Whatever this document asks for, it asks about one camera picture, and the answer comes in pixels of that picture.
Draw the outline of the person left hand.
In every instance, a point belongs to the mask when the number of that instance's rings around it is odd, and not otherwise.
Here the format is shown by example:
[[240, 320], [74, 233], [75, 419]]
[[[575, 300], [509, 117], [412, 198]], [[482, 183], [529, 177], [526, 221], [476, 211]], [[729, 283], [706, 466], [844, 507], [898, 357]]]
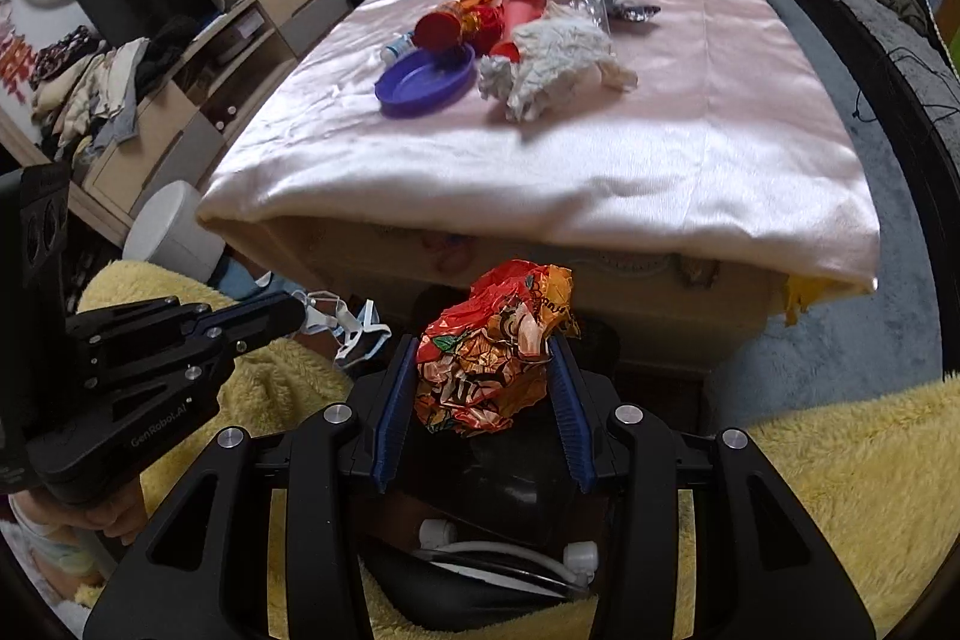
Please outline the person left hand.
[[122, 487], [106, 502], [91, 509], [60, 502], [46, 489], [36, 487], [10, 497], [11, 508], [29, 528], [47, 539], [75, 544], [76, 532], [97, 531], [126, 546], [139, 536], [148, 521], [142, 484], [138, 479]]

